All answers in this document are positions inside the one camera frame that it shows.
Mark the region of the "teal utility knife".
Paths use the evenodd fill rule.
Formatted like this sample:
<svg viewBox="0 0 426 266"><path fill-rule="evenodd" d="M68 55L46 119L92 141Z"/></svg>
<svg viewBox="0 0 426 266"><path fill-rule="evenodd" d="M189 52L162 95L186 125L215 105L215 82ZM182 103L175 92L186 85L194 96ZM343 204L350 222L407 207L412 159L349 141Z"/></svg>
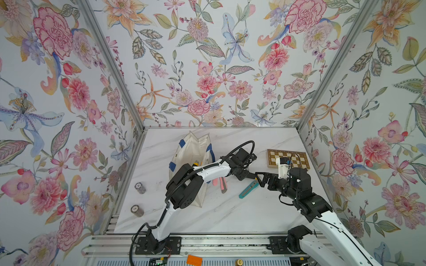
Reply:
<svg viewBox="0 0 426 266"><path fill-rule="evenodd" d="M240 194L239 199L245 198L250 192L259 187L259 183L257 180L254 180L251 184L249 184Z"/></svg>

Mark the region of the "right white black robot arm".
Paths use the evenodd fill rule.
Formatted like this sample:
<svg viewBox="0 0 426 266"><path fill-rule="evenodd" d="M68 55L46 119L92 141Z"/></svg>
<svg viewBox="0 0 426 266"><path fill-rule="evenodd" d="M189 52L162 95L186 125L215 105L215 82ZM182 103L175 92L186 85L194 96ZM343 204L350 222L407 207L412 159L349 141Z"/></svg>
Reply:
<svg viewBox="0 0 426 266"><path fill-rule="evenodd" d="M261 187L267 186L268 190L278 191L280 196L291 199L292 206L326 237L337 253L318 241L306 226L288 231L285 244L288 250L306 253L322 266L380 265L351 235L331 205L313 192L311 176L306 169L291 168L287 178L269 172L251 173L250 177L256 179Z"/></svg>

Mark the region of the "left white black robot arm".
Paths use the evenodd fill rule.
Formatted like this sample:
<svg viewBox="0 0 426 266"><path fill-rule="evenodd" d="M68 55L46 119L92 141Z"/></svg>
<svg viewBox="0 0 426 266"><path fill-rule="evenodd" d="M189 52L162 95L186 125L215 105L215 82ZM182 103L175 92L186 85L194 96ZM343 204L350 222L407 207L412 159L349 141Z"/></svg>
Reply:
<svg viewBox="0 0 426 266"><path fill-rule="evenodd" d="M166 186L165 207L156 225L146 226L146 248L154 254L163 250L171 233L173 218L194 202L205 183L228 176L235 176L240 181L254 179L256 176L249 172L248 166L256 159L252 151L247 152L240 147L220 157L218 162L205 166L184 164Z"/></svg>

